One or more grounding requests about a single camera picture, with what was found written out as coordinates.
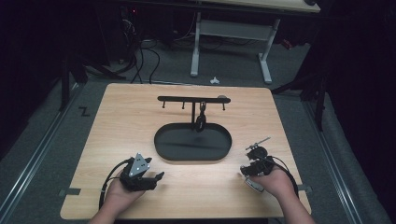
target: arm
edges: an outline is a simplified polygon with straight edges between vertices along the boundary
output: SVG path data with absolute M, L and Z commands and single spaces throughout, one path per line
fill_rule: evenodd
M 144 193 L 145 191 L 128 191 L 119 179 L 113 179 L 108 187 L 103 206 L 90 220 L 90 224 L 113 223 L 123 211 Z
M 294 193 L 293 185 L 285 172 L 275 166 L 271 174 L 251 176 L 250 179 L 261 184 L 265 190 L 276 197 L 288 224 L 315 223 Z

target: tabletop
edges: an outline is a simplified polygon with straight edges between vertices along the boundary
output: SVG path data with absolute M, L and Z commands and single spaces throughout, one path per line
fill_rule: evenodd
M 318 4 L 309 6 L 304 0 L 200 0 L 201 2 L 232 4 L 243 7 L 268 7 L 300 12 L 320 12 Z
M 165 124 L 191 122 L 191 104 L 163 103 L 157 97 L 218 97 L 225 105 L 207 105 L 208 123 L 222 125 L 233 142 L 218 161 L 168 161 L 154 146 L 155 133 Z M 282 217 L 276 198 L 248 187 L 240 172 L 249 165 L 245 148 L 261 141 L 268 154 L 285 162 L 297 184 L 302 184 L 272 93 L 265 88 L 110 84 L 70 184 L 79 195 L 66 195 L 64 219 L 88 219 L 98 210 L 101 187 L 114 166 L 141 153 L 151 157 L 145 176 L 165 172 L 155 190 L 147 191 L 120 218 L 237 218 Z M 304 191 L 300 199 L 311 211 Z

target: metal rail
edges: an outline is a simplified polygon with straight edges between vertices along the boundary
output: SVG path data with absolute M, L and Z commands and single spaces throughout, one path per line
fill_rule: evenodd
M 0 207 L 0 223 L 8 222 L 15 207 L 20 201 L 23 193 L 28 188 L 30 182 L 35 176 L 36 171 L 40 167 L 41 162 L 44 160 L 45 156 L 47 155 L 47 152 L 50 150 L 50 143 L 52 142 L 53 137 L 55 136 L 59 127 L 61 126 L 61 123 L 64 120 L 64 116 L 67 114 L 70 105 L 80 94 L 82 88 L 83 86 L 78 85 L 77 83 L 73 86 L 72 88 L 73 95 L 69 104 L 63 110 L 58 112 L 54 121 L 47 129 L 44 137 L 41 139 L 40 143 L 38 144 L 38 147 L 35 149 L 35 153 L 33 154 L 32 158 L 29 160 L 29 162 L 23 169 L 21 175 L 14 184 L 12 190 L 9 192 L 7 198 L 3 201 Z
M 346 211 L 346 216 L 349 220 L 349 223 L 353 224 L 361 224 L 363 223 L 361 220 L 361 216 L 359 215 L 359 211 L 357 207 L 355 206 L 353 199 L 351 197 L 349 188 L 344 181 L 344 178 L 338 169 L 337 163 L 335 162 L 334 157 L 332 156 L 332 151 L 326 141 L 326 138 L 323 134 L 318 129 L 318 125 L 315 123 L 315 111 L 312 108 L 312 106 L 308 102 L 303 102 L 303 106 L 305 109 L 305 112 L 311 117 L 310 123 L 312 127 L 315 129 L 315 133 L 317 134 L 318 140 L 321 144 L 321 148 L 323 149 L 323 157 L 325 159 L 325 164 L 327 166 L 327 169 L 329 170 L 330 177 L 332 178 L 332 181 L 334 183 L 335 189 L 338 193 L 338 196 L 340 198 L 341 204 L 343 205 L 345 211 Z

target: black stand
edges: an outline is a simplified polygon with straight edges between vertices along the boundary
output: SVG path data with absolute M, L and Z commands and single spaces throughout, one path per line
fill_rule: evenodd
M 65 55 L 62 60 L 62 104 L 60 110 L 62 111 L 70 100 L 70 79 L 69 73 L 72 74 L 73 78 L 78 84 L 85 84 L 88 81 L 88 76 L 86 74 L 84 65 L 90 65 L 99 72 L 103 73 L 109 78 L 124 80 L 126 77 L 118 76 L 117 74 L 111 72 L 110 70 L 104 68 L 102 65 L 95 63 L 84 56 L 81 55 Z
M 158 154 L 169 161 L 217 161 L 230 151 L 232 138 L 230 133 L 219 124 L 202 122 L 205 118 L 202 105 L 225 104 L 231 100 L 225 96 L 218 98 L 159 96 L 159 101 L 191 103 L 191 123 L 169 123 L 163 125 L 154 136 L 154 145 Z M 201 104 L 201 114 L 195 121 L 195 104 Z
M 302 101 L 317 100 L 315 122 L 320 131 L 322 129 L 322 115 L 326 83 L 332 70 L 335 55 L 339 51 L 339 38 L 343 33 L 342 26 L 328 27 L 321 30 L 305 57 L 304 63 L 296 78 L 279 88 L 273 89 L 272 94 L 279 94 L 288 89 L 303 89 L 300 97 Z

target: metal frame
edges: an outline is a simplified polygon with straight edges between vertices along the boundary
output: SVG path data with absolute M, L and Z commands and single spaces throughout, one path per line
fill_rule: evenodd
M 255 25 L 238 22 L 227 21 L 210 21 L 202 20 L 201 12 L 197 13 L 197 21 L 195 26 L 195 43 L 192 52 L 191 76 L 198 77 L 199 70 L 199 41 L 201 35 L 217 35 L 253 40 L 262 40 L 266 42 L 263 53 L 258 55 L 260 65 L 262 67 L 262 76 L 266 84 L 271 84 L 271 74 L 268 69 L 267 56 L 274 42 L 277 27 L 280 19 L 276 19 L 273 26 Z
M 35 173 L 40 167 L 41 162 L 44 160 L 47 152 L 50 150 L 50 143 L 52 142 L 52 139 L 54 138 L 59 127 L 61 126 L 62 121 L 64 120 L 64 117 L 66 116 L 71 104 L 81 93 L 82 88 L 83 85 L 78 85 L 77 83 L 73 86 L 73 95 L 70 101 L 65 106 L 65 108 L 56 115 L 54 121 L 49 126 L 44 137 L 41 139 L 38 147 L 35 149 L 35 153 L 33 154 L 32 158 L 29 160 L 22 173 L 18 177 L 17 182 L 14 184 L 14 187 L 12 187 L 12 190 L 3 201 L 0 207 L 0 223 L 8 222 L 15 207 L 23 196 L 23 193 L 26 191 L 27 187 L 35 176 Z
M 326 141 L 326 137 L 323 131 L 321 131 L 314 122 L 314 109 L 309 102 L 303 102 L 303 106 L 306 114 L 311 117 L 309 121 L 311 122 L 312 127 L 315 129 L 315 133 L 317 134 L 318 140 L 321 144 L 323 158 L 326 161 L 325 165 L 329 171 L 330 177 L 332 178 L 332 182 L 334 183 L 334 187 L 338 193 L 340 202 L 343 205 L 344 210 L 346 211 L 346 216 L 349 220 L 349 223 L 363 223 L 359 210 L 353 202 L 349 187 L 347 186 L 347 183 L 344 180 L 340 169 L 338 168 L 334 156 L 332 155 L 332 150 L 330 149 L 329 144 Z

